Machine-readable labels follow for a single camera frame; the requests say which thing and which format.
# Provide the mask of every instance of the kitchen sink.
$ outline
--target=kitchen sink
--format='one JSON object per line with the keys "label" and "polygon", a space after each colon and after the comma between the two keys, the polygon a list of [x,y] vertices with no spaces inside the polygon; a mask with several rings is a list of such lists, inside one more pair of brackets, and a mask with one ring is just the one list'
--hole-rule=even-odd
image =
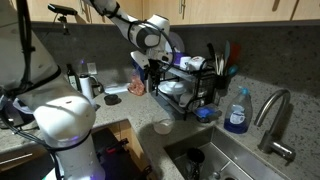
{"label": "kitchen sink", "polygon": [[284,179],[215,127],[165,147],[165,151],[185,178],[188,161],[186,152],[189,148],[198,148],[205,155],[200,172],[201,180],[215,179],[213,172],[218,172],[228,162],[220,173],[220,179]]}

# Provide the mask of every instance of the blue dish soap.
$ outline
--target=blue dish soap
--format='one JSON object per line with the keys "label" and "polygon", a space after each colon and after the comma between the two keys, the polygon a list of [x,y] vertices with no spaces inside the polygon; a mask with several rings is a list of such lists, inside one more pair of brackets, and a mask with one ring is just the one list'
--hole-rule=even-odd
{"label": "blue dish soap", "polygon": [[240,93],[231,101],[224,120],[224,129],[243,134],[248,131],[252,118],[252,103],[249,90],[242,87]]}

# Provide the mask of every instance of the electrical outlet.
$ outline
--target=electrical outlet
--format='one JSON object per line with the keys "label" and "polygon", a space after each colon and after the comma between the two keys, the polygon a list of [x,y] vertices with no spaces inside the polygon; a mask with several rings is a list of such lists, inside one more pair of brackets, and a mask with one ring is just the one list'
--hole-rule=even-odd
{"label": "electrical outlet", "polygon": [[98,74],[96,63],[87,63],[89,74]]}

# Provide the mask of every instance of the chrome faucet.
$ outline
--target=chrome faucet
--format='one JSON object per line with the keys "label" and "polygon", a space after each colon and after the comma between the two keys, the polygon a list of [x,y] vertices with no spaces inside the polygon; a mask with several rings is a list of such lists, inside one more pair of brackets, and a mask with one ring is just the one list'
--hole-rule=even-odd
{"label": "chrome faucet", "polygon": [[271,152],[276,152],[280,154],[284,159],[288,161],[288,163],[292,162],[296,156],[295,150],[288,145],[282,143],[280,141],[281,135],[279,135],[279,129],[281,124],[281,117],[285,110],[289,106],[290,101],[290,92],[286,89],[281,89],[272,94],[269,99],[264,103],[260,112],[257,115],[256,120],[254,121],[254,125],[260,127],[263,120],[265,119],[269,109],[273,106],[273,104],[282,97],[282,102],[277,112],[277,115],[271,125],[269,131],[266,131],[258,148],[267,154]]}

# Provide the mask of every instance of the upper cabinet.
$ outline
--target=upper cabinet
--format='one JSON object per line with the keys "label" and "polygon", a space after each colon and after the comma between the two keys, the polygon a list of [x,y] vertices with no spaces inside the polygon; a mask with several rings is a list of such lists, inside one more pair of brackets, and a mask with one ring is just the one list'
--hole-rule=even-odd
{"label": "upper cabinet", "polygon": [[[120,8],[128,15],[142,19],[142,0],[116,0]],[[93,7],[90,7],[93,24],[113,24],[106,16],[100,16]]]}
{"label": "upper cabinet", "polygon": [[299,1],[292,20],[320,19],[320,0]]}
{"label": "upper cabinet", "polygon": [[76,16],[66,16],[68,23],[91,23],[89,6],[81,0],[27,0],[27,2],[31,21],[57,22],[61,14],[56,16],[56,13],[48,9],[48,4],[51,3],[70,7],[78,12]]}
{"label": "upper cabinet", "polygon": [[169,19],[170,25],[190,24],[191,0],[143,0],[143,19],[157,14]]}
{"label": "upper cabinet", "polygon": [[289,21],[297,0],[192,0],[190,24]]}

